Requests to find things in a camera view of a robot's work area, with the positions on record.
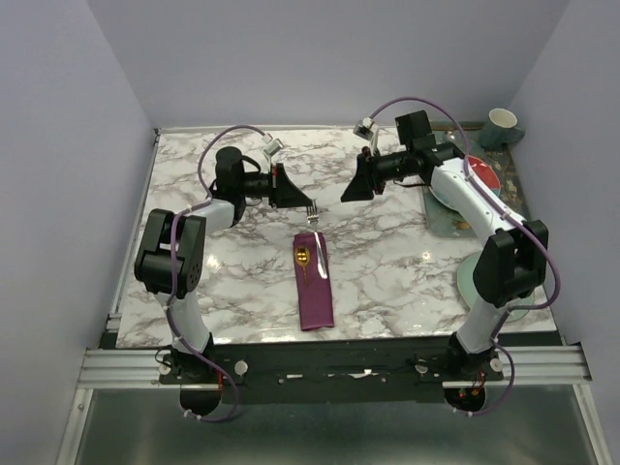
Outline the silver fork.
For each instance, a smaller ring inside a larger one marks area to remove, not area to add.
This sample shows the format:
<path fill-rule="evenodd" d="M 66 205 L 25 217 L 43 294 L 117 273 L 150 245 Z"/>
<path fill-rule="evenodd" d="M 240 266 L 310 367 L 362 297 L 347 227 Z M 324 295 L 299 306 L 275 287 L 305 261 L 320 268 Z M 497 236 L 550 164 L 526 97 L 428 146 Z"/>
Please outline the silver fork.
<path fill-rule="evenodd" d="M 307 223 L 312 229 L 312 232 L 315 238 L 316 251 L 318 254 L 317 269 L 319 272 L 319 276 L 323 280 L 326 280 L 328 278 L 328 272 L 327 272 L 327 267 L 326 267 L 326 255 L 324 253 L 323 245 L 322 245 L 319 232 L 318 232 L 319 210 L 318 210 L 318 207 L 315 201 L 312 201 L 312 203 L 306 207 L 306 219 L 307 219 Z"/>

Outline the gold spoon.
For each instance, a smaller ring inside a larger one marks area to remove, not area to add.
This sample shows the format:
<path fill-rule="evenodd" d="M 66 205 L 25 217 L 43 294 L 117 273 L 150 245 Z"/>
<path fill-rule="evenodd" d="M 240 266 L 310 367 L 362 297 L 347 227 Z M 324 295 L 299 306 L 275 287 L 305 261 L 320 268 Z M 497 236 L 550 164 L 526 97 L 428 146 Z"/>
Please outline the gold spoon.
<path fill-rule="evenodd" d="M 301 268 L 303 274 L 304 286 L 308 286 L 307 266 L 310 264 L 310 251 L 306 246 L 299 246 L 294 249 L 294 259 L 296 264 Z"/>

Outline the purple cloth napkin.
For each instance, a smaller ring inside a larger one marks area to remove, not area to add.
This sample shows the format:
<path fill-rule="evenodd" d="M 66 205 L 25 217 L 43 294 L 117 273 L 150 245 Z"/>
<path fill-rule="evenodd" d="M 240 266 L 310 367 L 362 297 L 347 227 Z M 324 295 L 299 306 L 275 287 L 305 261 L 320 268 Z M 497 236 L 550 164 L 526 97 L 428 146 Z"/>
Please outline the purple cloth napkin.
<path fill-rule="evenodd" d="M 328 272 L 326 241 L 321 232 L 319 236 L 325 253 Z M 306 246 L 310 251 L 310 264 L 307 266 L 308 286 L 304 286 L 301 268 L 295 262 L 295 248 Z M 298 314 L 302 331 L 323 327 L 334 327 L 333 300 L 330 278 L 323 280 L 317 269 L 318 254 L 312 232 L 298 233 L 294 236 L 294 273 L 298 295 Z"/>

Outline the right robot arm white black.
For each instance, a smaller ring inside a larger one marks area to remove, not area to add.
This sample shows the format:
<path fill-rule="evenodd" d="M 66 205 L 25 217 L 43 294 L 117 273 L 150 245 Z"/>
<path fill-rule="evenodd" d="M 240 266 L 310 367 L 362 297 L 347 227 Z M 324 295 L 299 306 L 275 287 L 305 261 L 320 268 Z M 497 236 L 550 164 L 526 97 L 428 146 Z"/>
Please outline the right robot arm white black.
<path fill-rule="evenodd" d="M 438 143 L 425 111 L 399 116 L 395 123 L 403 150 L 381 155 L 373 144 L 363 147 L 341 200 L 370 201 L 383 193 L 387 182 L 416 175 L 447 199 L 476 233 L 483 245 L 473 272 L 478 297 L 451 337 L 445 358 L 452 377 L 465 380 L 481 368 L 480 356 L 491 351 L 509 312 L 543 283 L 548 229 L 502 203 L 456 145 Z"/>

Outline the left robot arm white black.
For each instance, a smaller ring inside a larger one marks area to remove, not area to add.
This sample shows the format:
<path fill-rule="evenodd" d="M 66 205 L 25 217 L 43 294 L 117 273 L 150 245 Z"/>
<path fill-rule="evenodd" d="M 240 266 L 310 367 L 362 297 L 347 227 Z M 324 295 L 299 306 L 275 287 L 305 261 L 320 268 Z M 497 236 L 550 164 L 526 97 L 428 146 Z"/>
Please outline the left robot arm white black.
<path fill-rule="evenodd" d="M 179 213 L 150 211 L 134 265 L 136 279 L 164 309 L 172 347 L 186 354 L 182 372 L 195 383 L 207 381 L 215 368 L 213 356 L 206 352 L 212 335 L 197 296 L 205 238 L 238 224 L 248 198 L 266 199 L 275 208 L 313 204 L 281 163 L 268 172 L 248 171 L 245 165 L 252 160 L 233 146 L 218 150 L 215 161 L 215 190 L 207 200 Z"/>

